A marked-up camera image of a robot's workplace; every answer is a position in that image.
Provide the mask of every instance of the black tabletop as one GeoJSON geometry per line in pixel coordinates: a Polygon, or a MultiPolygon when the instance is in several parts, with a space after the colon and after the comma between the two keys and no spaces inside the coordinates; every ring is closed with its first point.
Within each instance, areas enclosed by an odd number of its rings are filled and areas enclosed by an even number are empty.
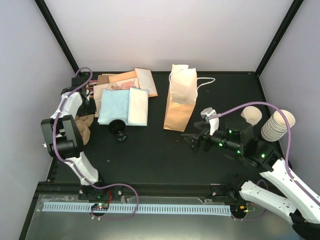
{"type": "MultiPolygon", "coordinates": [[[[193,153],[180,137],[182,132],[164,130],[168,96],[169,72],[153,73],[158,96],[148,102],[147,126],[128,126],[125,142],[117,142],[108,132],[107,125],[99,125],[95,118],[90,127],[91,135],[84,153],[107,183],[132,184],[228,184],[236,175],[243,175],[256,182],[258,173],[244,168],[228,155],[228,151],[212,147],[209,152],[193,153]]],[[[199,72],[198,77],[213,77],[216,81],[198,91],[195,109],[184,133],[198,133],[195,122],[202,120],[200,112],[212,107],[222,113],[240,104],[263,101],[260,83],[248,73],[199,72]]],[[[268,120],[265,106],[258,106],[262,120],[254,126],[258,135],[268,120]]],[[[220,129],[225,120],[220,118],[220,129]]],[[[79,182],[69,166],[59,165],[56,182],[79,182]]]]}

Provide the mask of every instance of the bag handle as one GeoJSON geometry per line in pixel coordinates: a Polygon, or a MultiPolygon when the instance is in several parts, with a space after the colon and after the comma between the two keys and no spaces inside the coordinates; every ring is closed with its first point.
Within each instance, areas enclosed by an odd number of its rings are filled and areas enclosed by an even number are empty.
{"type": "Polygon", "coordinates": [[[211,84],[211,83],[213,83],[213,82],[216,80],[216,79],[213,78],[213,77],[198,77],[198,78],[196,79],[197,82],[198,82],[198,79],[213,79],[213,80],[200,84],[200,85],[196,88],[197,91],[198,91],[198,88],[200,88],[201,86],[206,85],[206,84],[211,84]]]}

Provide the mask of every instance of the paper bag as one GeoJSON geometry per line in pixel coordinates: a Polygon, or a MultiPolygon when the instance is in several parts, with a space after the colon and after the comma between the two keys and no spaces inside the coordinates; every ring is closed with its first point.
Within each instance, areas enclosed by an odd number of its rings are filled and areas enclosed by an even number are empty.
{"type": "Polygon", "coordinates": [[[172,65],[163,128],[184,132],[196,106],[198,97],[197,72],[188,65],[172,65]]]}

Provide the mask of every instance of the purple cable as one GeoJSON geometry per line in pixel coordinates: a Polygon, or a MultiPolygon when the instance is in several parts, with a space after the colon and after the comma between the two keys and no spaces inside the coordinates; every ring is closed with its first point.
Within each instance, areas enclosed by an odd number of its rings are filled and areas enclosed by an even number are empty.
{"type": "Polygon", "coordinates": [[[288,119],[286,117],[286,115],[275,105],[268,103],[268,102],[264,102],[264,101],[253,101],[253,102],[248,102],[248,103],[244,103],[241,104],[239,106],[236,106],[228,111],[225,111],[223,113],[214,115],[209,117],[209,119],[215,119],[215,118],[219,118],[222,117],[224,115],[230,114],[236,110],[239,110],[241,108],[247,107],[247,106],[251,106],[251,105],[265,105],[265,106],[269,106],[274,108],[275,110],[277,110],[280,115],[283,117],[286,128],[288,130],[288,145],[286,147],[286,153],[285,153],[285,170],[287,172],[287,174],[289,175],[289,177],[293,180],[293,182],[295,182],[295,184],[297,184],[299,186],[299,188],[309,196],[309,198],[311,198],[319,207],[320,207],[320,201],[318,201],[314,196],[312,196],[312,194],[310,192],[308,192],[308,190],[306,190],[298,181],[294,180],[294,176],[291,174],[290,168],[289,168],[289,151],[290,151],[290,146],[291,146],[291,129],[290,129],[290,125],[288,122],[288,119]]]}
{"type": "MultiPolygon", "coordinates": [[[[265,180],[260,179],[256,184],[259,185],[260,183],[264,183],[265,188],[266,188],[267,190],[269,190],[268,185],[267,185],[267,183],[266,183],[265,180]]],[[[252,222],[252,221],[256,221],[256,220],[261,219],[264,215],[266,215],[266,213],[267,213],[267,209],[264,209],[264,212],[263,212],[260,216],[257,216],[257,217],[255,217],[255,218],[250,218],[250,219],[235,218],[235,216],[233,216],[232,213],[231,213],[231,217],[232,217],[234,220],[239,220],[239,221],[243,221],[243,222],[252,222]]]]}
{"type": "MultiPolygon", "coordinates": [[[[79,72],[82,70],[82,69],[87,69],[90,71],[90,76],[88,78],[88,80],[83,83],[82,85],[78,86],[77,88],[75,88],[74,90],[72,90],[68,95],[67,97],[65,97],[60,105],[60,108],[58,109],[58,113],[54,119],[54,122],[53,122],[53,127],[52,127],[52,132],[53,132],[53,149],[54,149],[54,153],[56,155],[56,157],[63,163],[70,163],[70,164],[73,164],[73,167],[74,169],[76,170],[76,172],[79,174],[79,176],[81,178],[83,178],[90,186],[92,186],[93,188],[95,189],[107,189],[107,188],[111,188],[111,187],[115,187],[115,186],[124,186],[124,187],[127,187],[129,189],[131,189],[133,192],[134,192],[134,195],[136,196],[136,207],[133,211],[133,213],[131,213],[129,216],[126,216],[126,217],[121,217],[121,218],[113,218],[113,217],[100,217],[100,219],[107,219],[107,220],[114,220],[114,221],[122,221],[122,220],[126,220],[126,219],[129,219],[131,218],[133,215],[135,215],[135,213],[137,212],[138,210],[138,207],[139,207],[139,197],[138,197],[138,193],[136,192],[136,190],[130,186],[130,185],[127,185],[127,184],[124,184],[124,183],[115,183],[115,184],[110,184],[110,185],[107,185],[107,186],[96,186],[94,185],[92,182],[90,182],[81,172],[80,170],[78,169],[77,165],[74,165],[74,162],[71,161],[71,160],[67,160],[67,159],[63,159],[59,152],[58,152],[58,149],[57,149],[57,140],[56,140],[56,131],[57,131],[57,123],[58,123],[58,119],[61,115],[61,111],[66,103],[66,101],[68,100],[68,97],[70,97],[73,93],[75,93],[76,91],[78,91],[80,88],[82,88],[83,86],[87,85],[90,80],[92,79],[92,76],[93,76],[93,73],[91,71],[90,68],[88,67],[81,67],[78,69],[78,71],[76,71],[75,75],[77,76],[79,74],[79,72]]],[[[97,216],[94,216],[92,211],[91,211],[91,215],[92,217],[94,218],[98,218],[97,216]]]]}

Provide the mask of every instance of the purple hose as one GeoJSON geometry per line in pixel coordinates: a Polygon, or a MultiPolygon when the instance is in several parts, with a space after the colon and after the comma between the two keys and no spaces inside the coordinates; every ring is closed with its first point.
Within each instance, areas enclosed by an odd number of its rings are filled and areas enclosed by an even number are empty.
{"type": "Polygon", "coordinates": [[[276,109],[280,115],[283,117],[286,128],[288,130],[288,145],[286,147],[286,153],[285,153],[285,170],[287,172],[287,174],[289,175],[289,177],[295,182],[295,184],[297,184],[299,186],[299,188],[309,196],[309,198],[311,198],[319,207],[320,207],[320,202],[314,197],[312,196],[312,194],[310,192],[308,192],[298,181],[294,180],[294,176],[291,174],[290,168],[289,168],[289,151],[290,151],[290,146],[291,146],[291,129],[290,129],[290,125],[288,122],[288,119],[286,118],[286,115],[275,105],[268,103],[268,102],[264,102],[264,101],[253,101],[253,102],[248,102],[239,106],[236,106],[228,111],[225,111],[223,113],[214,115],[209,117],[209,119],[215,119],[215,118],[219,118],[222,117],[224,115],[230,114],[238,109],[247,107],[247,106],[251,106],[251,105],[265,105],[265,106],[269,106],[272,107],[274,109],[276,109]]]}
{"type": "MultiPolygon", "coordinates": [[[[57,149],[57,140],[56,140],[56,131],[57,131],[57,123],[58,123],[58,119],[61,115],[61,111],[64,107],[64,105],[66,104],[66,101],[68,99],[68,97],[70,97],[73,93],[75,93],[76,91],[78,91],[80,88],[82,88],[83,86],[87,85],[90,80],[92,79],[92,76],[93,76],[93,73],[91,71],[90,68],[88,67],[81,67],[79,68],[78,71],[76,71],[75,75],[77,76],[79,74],[79,72],[82,70],[82,69],[87,69],[90,71],[90,76],[88,78],[88,80],[83,83],[82,85],[78,86],[76,89],[72,90],[68,95],[67,97],[62,101],[61,105],[60,105],[60,108],[59,108],[59,112],[57,113],[55,119],[54,119],[54,122],[53,122],[53,127],[52,127],[52,132],[53,132],[53,149],[54,149],[54,153],[56,155],[56,157],[63,163],[70,163],[70,164],[73,164],[74,162],[71,161],[71,160],[67,160],[67,159],[63,159],[59,152],[58,152],[58,149],[57,149]]],[[[138,197],[138,193],[136,192],[136,190],[132,187],[132,186],[129,186],[127,184],[124,184],[124,183],[115,183],[115,184],[110,184],[110,185],[107,185],[107,186],[96,186],[94,185],[92,182],[90,182],[81,172],[80,170],[78,169],[77,165],[73,165],[74,169],[76,170],[76,172],[79,174],[79,176],[81,178],[83,178],[90,186],[92,186],[93,188],[95,189],[107,189],[107,188],[111,188],[111,187],[115,187],[115,186],[124,186],[124,187],[127,187],[129,189],[131,189],[133,192],[134,192],[134,195],[136,196],[136,207],[133,211],[133,213],[131,213],[129,216],[126,216],[126,217],[121,217],[121,218],[113,218],[113,217],[100,217],[101,219],[107,219],[107,220],[115,220],[115,221],[122,221],[122,220],[126,220],[126,219],[129,219],[131,218],[133,215],[135,215],[135,213],[137,212],[138,210],[138,207],[139,207],[139,197],[138,197]]],[[[98,218],[97,216],[94,216],[93,213],[91,212],[91,215],[92,217],[94,218],[98,218]]]]}
{"type": "MultiPolygon", "coordinates": [[[[265,188],[266,188],[267,190],[269,190],[268,185],[267,185],[267,183],[266,183],[265,180],[260,179],[256,184],[259,185],[260,183],[264,183],[265,188]]],[[[235,218],[235,216],[233,216],[232,213],[231,213],[231,217],[232,217],[233,219],[235,219],[235,220],[240,220],[240,221],[243,221],[243,222],[252,222],[252,221],[256,221],[256,220],[261,219],[264,215],[266,215],[266,213],[267,213],[267,209],[265,209],[264,212],[263,212],[260,216],[257,216],[257,217],[255,217],[255,218],[250,218],[250,219],[235,218]]]]}

